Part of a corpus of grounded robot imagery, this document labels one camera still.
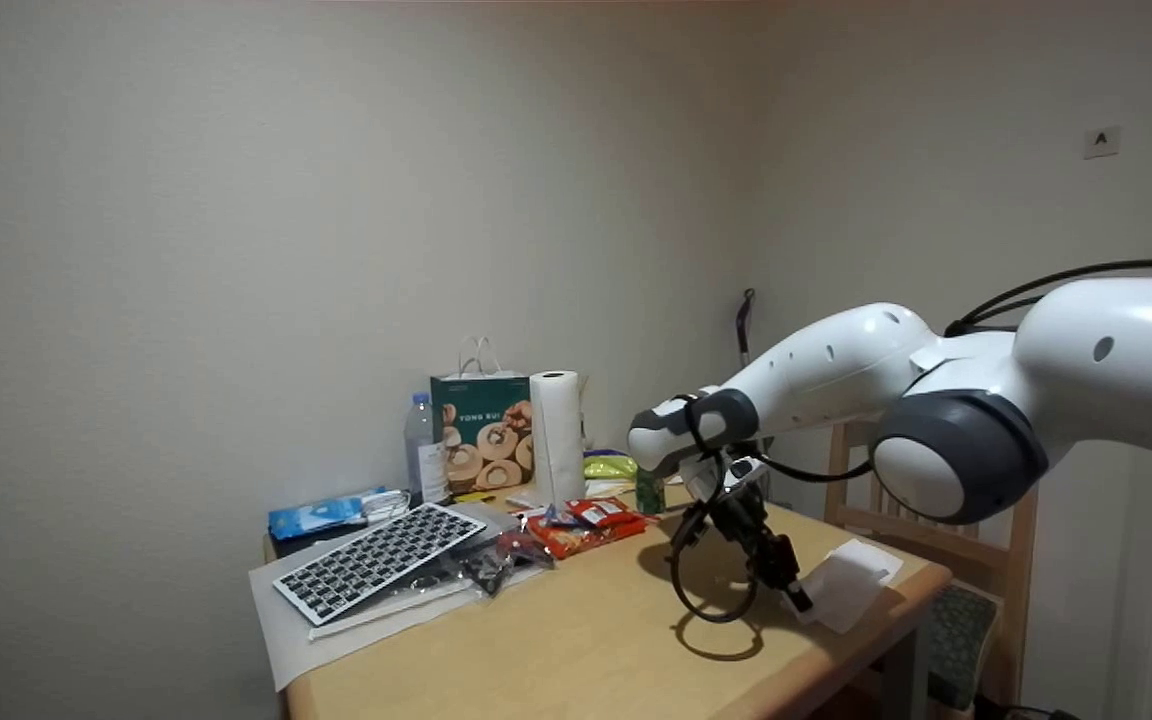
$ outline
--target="table leg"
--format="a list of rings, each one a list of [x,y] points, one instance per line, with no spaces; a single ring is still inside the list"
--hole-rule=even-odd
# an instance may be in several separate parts
[[[885,658],[885,720],[926,720],[929,717],[929,650],[926,633],[913,629]]]

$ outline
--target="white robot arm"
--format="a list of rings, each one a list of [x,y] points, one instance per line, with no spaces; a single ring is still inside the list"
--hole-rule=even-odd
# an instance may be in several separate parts
[[[1071,281],[1017,332],[938,338],[901,305],[817,320],[730,385],[641,412],[647,476],[767,435],[871,418],[871,474],[913,512],[1004,512],[1076,442],[1152,447],[1152,281]]]

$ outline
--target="paper towel roll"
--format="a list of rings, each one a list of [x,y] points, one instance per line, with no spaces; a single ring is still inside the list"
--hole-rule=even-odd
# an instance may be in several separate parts
[[[581,376],[547,368],[531,376],[536,489],[547,506],[583,498]]]

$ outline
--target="wall outlet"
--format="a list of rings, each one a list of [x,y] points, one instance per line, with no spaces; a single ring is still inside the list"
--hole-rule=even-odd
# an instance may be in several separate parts
[[[1085,159],[1106,159],[1121,154],[1121,129],[1085,134]]]

